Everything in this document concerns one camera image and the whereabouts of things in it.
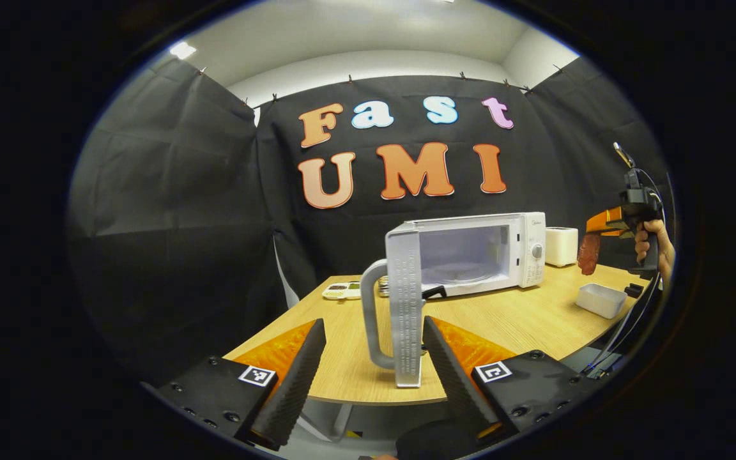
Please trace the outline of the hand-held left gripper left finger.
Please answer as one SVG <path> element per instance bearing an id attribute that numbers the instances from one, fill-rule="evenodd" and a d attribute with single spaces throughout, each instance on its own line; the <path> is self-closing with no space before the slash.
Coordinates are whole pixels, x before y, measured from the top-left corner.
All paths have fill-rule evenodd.
<path id="1" fill-rule="evenodd" d="M 325 344 L 325 323 L 316 318 L 236 358 L 208 356 L 154 395 L 226 440 L 278 451 L 303 410 Z"/>

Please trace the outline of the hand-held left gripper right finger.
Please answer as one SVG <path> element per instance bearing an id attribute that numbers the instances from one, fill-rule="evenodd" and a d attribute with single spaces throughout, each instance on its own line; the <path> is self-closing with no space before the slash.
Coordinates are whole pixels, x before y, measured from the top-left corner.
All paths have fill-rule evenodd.
<path id="1" fill-rule="evenodd" d="M 479 445 L 547 424 L 599 389 L 548 353 L 514 353 L 426 316 L 423 342 L 452 415 Z"/>

